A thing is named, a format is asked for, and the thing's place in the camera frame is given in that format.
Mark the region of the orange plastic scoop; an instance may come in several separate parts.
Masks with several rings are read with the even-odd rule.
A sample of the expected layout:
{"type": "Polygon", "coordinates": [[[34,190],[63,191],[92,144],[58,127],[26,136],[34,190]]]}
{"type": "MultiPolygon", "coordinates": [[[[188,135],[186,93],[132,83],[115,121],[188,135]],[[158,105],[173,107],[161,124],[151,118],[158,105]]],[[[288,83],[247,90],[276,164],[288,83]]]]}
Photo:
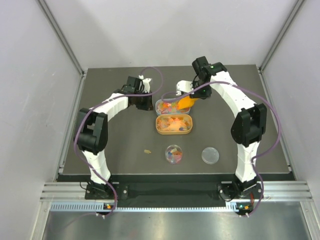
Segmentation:
{"type": "Polygon", "coordinates": [[[186,96],[178,101],[178,110],[183,110],[187,108],[191,108],[195,102],[198,100],[198,98],[190,98],[189,96],[186,96]]]}

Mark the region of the clear round jar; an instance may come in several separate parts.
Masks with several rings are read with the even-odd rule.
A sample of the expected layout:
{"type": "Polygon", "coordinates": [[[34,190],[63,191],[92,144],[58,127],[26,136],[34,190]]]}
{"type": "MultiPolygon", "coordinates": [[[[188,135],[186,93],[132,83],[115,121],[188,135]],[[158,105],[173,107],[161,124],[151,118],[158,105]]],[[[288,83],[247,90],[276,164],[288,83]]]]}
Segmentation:
{"type": "Polygon", "coordinates": [[[165,159],[170,163],[170,164],[179,164],[182,160],[183,157],[183,151],[178,145],[169,145],[165,152],[165,159]]]}

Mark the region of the clear round jar lid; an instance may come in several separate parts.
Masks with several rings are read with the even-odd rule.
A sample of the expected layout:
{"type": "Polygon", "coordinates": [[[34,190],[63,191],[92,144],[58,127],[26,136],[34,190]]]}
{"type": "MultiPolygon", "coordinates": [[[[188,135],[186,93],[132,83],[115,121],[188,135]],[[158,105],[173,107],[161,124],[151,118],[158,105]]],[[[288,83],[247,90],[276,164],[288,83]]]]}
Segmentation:
{"type": "Polygon", "coordinates": [[[202,160],[209,165],[216,164],[219,161],[220,154],[214,147],[206,147],[201,153],[202,160]]]}

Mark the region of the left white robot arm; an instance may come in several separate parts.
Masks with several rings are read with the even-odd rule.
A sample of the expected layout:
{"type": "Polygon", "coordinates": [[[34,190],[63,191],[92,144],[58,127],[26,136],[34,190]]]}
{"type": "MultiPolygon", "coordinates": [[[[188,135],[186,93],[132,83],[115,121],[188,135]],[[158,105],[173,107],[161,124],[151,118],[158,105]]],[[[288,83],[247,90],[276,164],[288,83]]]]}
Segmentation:
{"type": "Polygon", "coordinates": [[[129,76],[122,88],[115,90],[109,98],[91,108],[78,112],[73,137],[73,147],[83,154],[82,160],[90,170],[90,181],[86,187],[86,199],[111,199],[114,187],[109,182],[111,172],[107,167],[105,148],[108,142],[108,123],[129,106],[139,110],[153,110],[151,78],[143,75],[129,76]]]}

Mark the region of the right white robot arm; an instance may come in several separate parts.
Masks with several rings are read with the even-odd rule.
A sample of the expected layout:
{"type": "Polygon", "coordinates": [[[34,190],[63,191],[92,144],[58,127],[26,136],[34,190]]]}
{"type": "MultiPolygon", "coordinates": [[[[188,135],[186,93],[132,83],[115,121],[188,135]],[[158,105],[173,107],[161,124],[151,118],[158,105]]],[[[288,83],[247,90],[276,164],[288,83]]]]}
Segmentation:
{"type": "Polygon", "coordinates": [[[237,143],[237,167],[232,181],[231,197],[245,198],[257,185],[254,170],[258,147],[266,131],[267,107],[256,104],[245,93],[236,88],[227,68],[220,62],[210,64],[205,56],[192,62],[198,80],[192,81],[194,89],[211,83],[197,90],[193,96],[205,99],[215,90],[231,109],[235,119],[231,126],[231,136],[237,143]]]}

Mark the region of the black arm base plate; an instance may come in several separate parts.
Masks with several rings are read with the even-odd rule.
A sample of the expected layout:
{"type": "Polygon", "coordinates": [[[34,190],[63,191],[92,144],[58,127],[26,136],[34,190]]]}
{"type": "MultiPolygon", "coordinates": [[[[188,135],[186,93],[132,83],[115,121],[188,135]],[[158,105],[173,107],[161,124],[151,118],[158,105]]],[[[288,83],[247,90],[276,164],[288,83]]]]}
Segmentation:
{"type": "Polygon", "coordinates": [[[231,182],[113,182],[118,207],[222,207],[257,202],[260,185],[237,193],[231,182]]]}

